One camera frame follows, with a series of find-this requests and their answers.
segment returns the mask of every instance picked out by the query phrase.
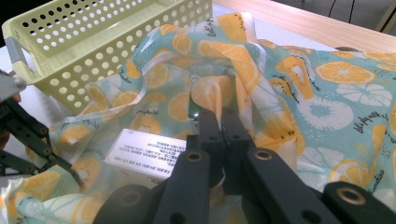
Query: fabric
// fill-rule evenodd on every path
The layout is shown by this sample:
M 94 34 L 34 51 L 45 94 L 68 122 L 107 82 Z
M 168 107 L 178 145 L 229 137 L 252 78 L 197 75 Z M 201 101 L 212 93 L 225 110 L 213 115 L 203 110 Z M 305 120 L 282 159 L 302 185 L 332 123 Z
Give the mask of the fabric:
M 224 106 L 237 109 L 257 147 L 279 153 L 308 186 L 350 182 L 396 211 L 395 87 L 396 54 L 281 47 L 257 39 L 249 13 L 161 26 L 116 74 L 87 85 L 80 115 L 51 127 L 54 151 L 83 184 L 60 167 L 12 180 L 2 218 L 91 223 L 113 190 L 134 182 L 104 163 L 120 131 L 185 139 L 192 103 L 218 119 Z

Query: screw hole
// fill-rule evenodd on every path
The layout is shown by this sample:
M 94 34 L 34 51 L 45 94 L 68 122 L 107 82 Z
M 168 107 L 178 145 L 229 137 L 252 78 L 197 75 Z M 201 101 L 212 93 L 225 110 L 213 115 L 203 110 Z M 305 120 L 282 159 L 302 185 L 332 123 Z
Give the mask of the screw hole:
M 181 213 L 174 213 L 169 217 L 169 221 L 172 224 L 184 224 L 186 223 L 186 218 Z
M 269 161 L 272 159 L 272 155 L 268 152 L 264 152 L 264 151 L 257 151 L 254 153 L 254 156 L 262 161 Z
M 305 210 L 302 212 L 303 219 L 309 223 L 320 223 L 321 219 L 316 213 Z
M 346 201 L 347 203 L 352 203 L 355 205 L 366 204 L 366 199 L 364 198 L 364 196 L 354 189 L 340 188 L 337 190 L 337 194 L 342 200 Z
M 201 159 L 202 159 L 201 154 L 196 153 L 196 152 L 192 152 L 192 153 L 187 155 L 187 160 L 188 161 L 200 161 Z

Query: basket handle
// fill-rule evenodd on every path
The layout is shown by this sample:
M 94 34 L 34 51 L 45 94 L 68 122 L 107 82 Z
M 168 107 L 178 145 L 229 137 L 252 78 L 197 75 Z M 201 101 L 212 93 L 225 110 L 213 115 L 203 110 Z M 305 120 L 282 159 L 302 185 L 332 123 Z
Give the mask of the basket handle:
M 12 36 L 5 39 L 9 59 L 13 65 L 14 71 L 19 77 L 23 77 L 28 84 L 35 81 L 32 77 L 36 77 L 35 72 L 29 67 L 26 57 L 23 54 L 21 44 Z

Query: white label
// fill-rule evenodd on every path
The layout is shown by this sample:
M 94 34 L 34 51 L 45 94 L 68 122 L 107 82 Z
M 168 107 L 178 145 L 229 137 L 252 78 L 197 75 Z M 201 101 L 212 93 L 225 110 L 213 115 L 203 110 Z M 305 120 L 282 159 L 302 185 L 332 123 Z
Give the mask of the white label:
M 163 179 L 172 174 L 186 141 L 124 129 L 108 152 L 105 162 Z

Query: light green basket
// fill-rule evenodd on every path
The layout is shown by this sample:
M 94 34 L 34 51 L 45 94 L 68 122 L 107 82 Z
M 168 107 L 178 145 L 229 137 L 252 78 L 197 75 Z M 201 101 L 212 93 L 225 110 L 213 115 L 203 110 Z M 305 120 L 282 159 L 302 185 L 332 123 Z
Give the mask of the light green basket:
M 54 0 L 2 28 L 15 73 L 78 114 L 85 85 L 113 74 L 149 31 L 211 17 L 211 0 Z

